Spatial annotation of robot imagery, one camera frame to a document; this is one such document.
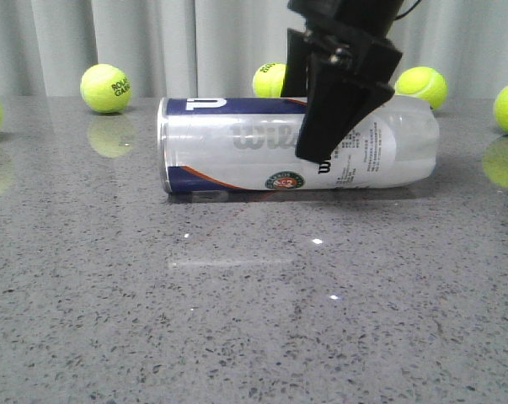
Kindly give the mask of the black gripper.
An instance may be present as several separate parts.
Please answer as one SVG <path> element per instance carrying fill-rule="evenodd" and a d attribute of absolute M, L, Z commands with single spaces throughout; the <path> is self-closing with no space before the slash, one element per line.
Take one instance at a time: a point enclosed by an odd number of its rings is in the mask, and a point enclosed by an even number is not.
<path fill-rule="evenodd" d="M 282 97 L 306 97 L 296 156 L 327 160 L 341 141 L 394 95 L 402 53 L 387 39 L 401 1 L 290 1 L 305 31 L 287 30 Z"/>

